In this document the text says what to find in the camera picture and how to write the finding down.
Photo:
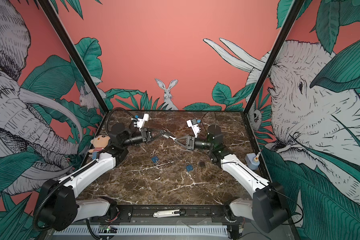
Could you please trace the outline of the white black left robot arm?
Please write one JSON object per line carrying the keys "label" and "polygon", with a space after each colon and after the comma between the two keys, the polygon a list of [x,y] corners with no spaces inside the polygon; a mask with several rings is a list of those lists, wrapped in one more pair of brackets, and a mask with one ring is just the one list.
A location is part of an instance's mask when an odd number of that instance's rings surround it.
{"label": "white black left robot arm", "polygon": [[91,140],[93,148],[89,150],[93,159],[88,164],[66,177],[50,179],[42,185],[34,210],[33,229],[37,232],[61,231],[78,220],[106,215],[113,200],[77,201],[76,198],[101,175],[118,167],[129,153],[128,146],[152,142],[164,133],[151,128],[140,128],[132,133],[122,123],[117,123],[108,134],[94,137]]}

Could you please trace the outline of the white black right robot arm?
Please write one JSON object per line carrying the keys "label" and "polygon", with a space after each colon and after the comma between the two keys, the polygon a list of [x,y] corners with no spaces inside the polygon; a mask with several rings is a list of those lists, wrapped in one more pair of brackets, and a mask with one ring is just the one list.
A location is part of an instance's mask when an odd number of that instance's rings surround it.
{"label": "white black right robot arm", "polygon": [[265,233],[270,233],[291,217],[283,186],[277,182],[271,183],[239,160],[224,144],[223,133],[219,126],[209,126],[205,139],[189,135],[172,139],[176,144],[190,151],[208,150],[212,163],[234,177],[250,194],[251,201],[236,199],[229,203],[229,215],[253,220]]}

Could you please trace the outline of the blue padlock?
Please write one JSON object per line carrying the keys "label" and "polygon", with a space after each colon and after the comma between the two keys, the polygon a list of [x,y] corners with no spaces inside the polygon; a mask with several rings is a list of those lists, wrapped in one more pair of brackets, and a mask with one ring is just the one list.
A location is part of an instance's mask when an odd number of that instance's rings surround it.
{"label": "blue padlock", "polygon": [[192,166],[192,164],[190,162],[186,162],[186,171],[191,172],[193,170],[194,170],[194,167]]}
{"label": "blue padlock", "polygon": [[151,160],[154,164],[157,164],[159,162],[159,158],[157,156],[152,157]]}

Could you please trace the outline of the black padlock front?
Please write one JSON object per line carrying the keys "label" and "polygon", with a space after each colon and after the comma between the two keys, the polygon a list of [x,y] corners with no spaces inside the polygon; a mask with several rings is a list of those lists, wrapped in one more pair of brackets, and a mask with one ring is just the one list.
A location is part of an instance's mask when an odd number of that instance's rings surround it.
{"label": "black padlock front", "polygon": [[204,168],[206,166],[206,163],[204,161],[199,161],[199,166],[201,168]]}

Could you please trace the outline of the black padlock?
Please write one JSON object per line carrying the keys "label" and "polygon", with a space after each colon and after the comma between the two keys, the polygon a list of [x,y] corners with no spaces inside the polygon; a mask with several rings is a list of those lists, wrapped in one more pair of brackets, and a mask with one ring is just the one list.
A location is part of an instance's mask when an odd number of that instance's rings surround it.
{"label": "black padlock", "polygon": [[201,168],[204,168],[206,166],[206,163],[204,161],[199,161],[199,166]]}
{"label": "black padlock", "polygon": [[166,138],[166,139],[172,139],[172,140],[175,140],[175,139],[176,139],[176,137],[174,137],[174,136],[172,135],[172,133],[167,132],[167,131],[165,131],[164,133],[162,133],[162,136],[163,136],[164,138]]}

